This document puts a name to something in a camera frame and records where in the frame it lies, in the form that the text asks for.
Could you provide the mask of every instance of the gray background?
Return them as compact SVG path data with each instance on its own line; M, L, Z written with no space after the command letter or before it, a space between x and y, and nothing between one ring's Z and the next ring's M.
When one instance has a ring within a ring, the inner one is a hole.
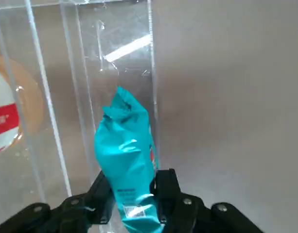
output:
M160 154L182 189L298 233L298 1L153 2Z

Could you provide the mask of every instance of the red and white object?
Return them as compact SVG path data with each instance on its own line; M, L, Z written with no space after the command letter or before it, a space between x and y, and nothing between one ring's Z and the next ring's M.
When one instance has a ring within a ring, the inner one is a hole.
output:
M19 116L11 87L0 73L0 152L18 137Z

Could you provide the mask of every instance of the clear acrylic box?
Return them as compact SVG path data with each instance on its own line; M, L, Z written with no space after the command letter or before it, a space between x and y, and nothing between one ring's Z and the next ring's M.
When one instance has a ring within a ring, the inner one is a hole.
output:
M0 0L0 79L10 87L1 92L20 119L0 150L0 224L30 203L55 207L87 191L100 171L101 107L118 85L147 109L156 139L150 4ZM118 213L99 231L125 232Z

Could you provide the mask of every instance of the plastic bag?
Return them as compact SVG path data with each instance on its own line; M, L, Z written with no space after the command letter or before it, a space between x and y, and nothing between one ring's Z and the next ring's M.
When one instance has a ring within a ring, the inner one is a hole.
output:
M130 233L159 233L153 194L158 158L147 111L118 87L95 134L95 154Z

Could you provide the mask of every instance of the screw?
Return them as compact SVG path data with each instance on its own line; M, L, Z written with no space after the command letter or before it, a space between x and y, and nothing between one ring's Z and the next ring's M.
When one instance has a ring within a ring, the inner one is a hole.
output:
M74 200L71 201L71 205L76 205L77 203L79 203L78 199L74 199Z
M43 208L42 206L37 206L33 209L33 211L37 213L37 212L40 212L42 208Z
M166 223L166 222L167 222L166 217L163 216L163 217L161 218L160 222L161 222L161 223Z
M225 205L223 205L223 204L219 204L217 206L217 208L218 208L218 210L220 210L222 212L226 212L228 210L227 207Z
M192 204L192 201L190 199L188 199L188 198L185 198L183 200L183 203L185 203L186 205L191 205Z
M100 219L100 223L106 223L106 222L107 222L106 217L102 217L102 218Z

